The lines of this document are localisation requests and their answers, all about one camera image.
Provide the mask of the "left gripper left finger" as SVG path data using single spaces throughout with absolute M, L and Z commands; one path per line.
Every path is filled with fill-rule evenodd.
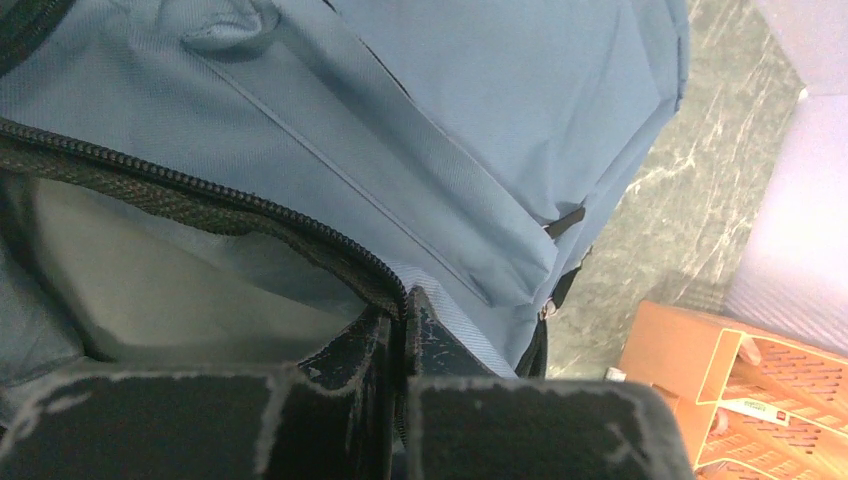
M 367 309 L 302 364 L 88 364 L 1 445 L 5 479 L 385 479 L 391 319 Z

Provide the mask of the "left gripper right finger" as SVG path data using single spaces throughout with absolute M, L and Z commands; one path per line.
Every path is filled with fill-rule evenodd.
M 405 459 L 410 479 L 690 479 L 682 435 L 652 388 L 502 378 L 409 301 Z

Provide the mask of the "blue student backpack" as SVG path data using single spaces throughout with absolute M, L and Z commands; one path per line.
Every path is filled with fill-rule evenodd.
M 84 362 L 297 362 L 407 304 L 544 373 L 689 67 L 683 1 L 5 1 L 1 423 Z

